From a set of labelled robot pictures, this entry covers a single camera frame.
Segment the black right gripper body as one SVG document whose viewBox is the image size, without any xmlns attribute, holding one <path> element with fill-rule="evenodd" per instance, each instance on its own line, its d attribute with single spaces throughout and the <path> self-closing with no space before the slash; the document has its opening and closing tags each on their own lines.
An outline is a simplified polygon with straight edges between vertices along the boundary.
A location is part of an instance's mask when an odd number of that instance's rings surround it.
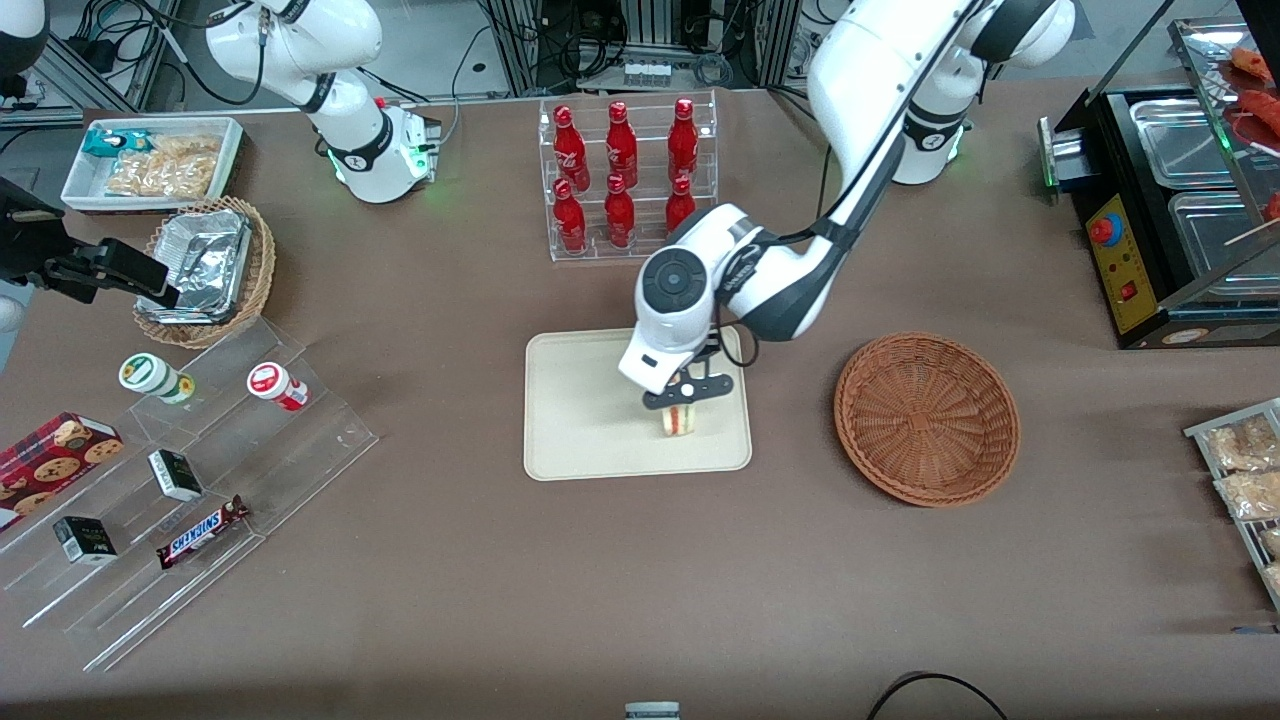
<svg viewBox="0 0 1280 720">
<path fill-rule="evenodd" d="M 27 284 L 50 258 L 70 251 L 64 211 L 1 178 L 1 279 Z"/>
</svg>

